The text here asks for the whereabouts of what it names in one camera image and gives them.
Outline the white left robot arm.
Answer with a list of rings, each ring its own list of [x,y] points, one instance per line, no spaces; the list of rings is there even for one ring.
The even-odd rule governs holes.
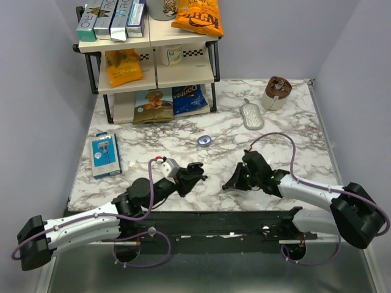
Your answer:
[[[17,235],[12,259],[20,261],[23,271],[30,271],[82,244],[118,237],[129,241],[136,232],[133,223],[144,219],[154,205],[175,192],[184,197],[206,178],[202,169],[180,168],[172,178],[155,183],[138,178],[111,202],[87,212],[52,220],[43,220],[40,215],[31,217]]]

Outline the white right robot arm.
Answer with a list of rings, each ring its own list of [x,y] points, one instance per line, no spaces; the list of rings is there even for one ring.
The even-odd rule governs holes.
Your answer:
[[[245,152],[222,189],[262,190],[318,207],[316,211],[301,209],[282,222],[281,232],[288,239],[302,232],[321,232],[339,235],[353,247],[366,249],[386,223],[385,215],[359,184],[328,186],[295,178],[289,171],[273,170],[257,151]]]

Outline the lavender earbud charging case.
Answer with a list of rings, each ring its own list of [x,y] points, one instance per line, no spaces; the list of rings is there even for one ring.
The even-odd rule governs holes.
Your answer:
[[[200,147],[207,147],[211,143],[212,143],[212,138],[209,135],[204,135],[197,139],[197,144]]]

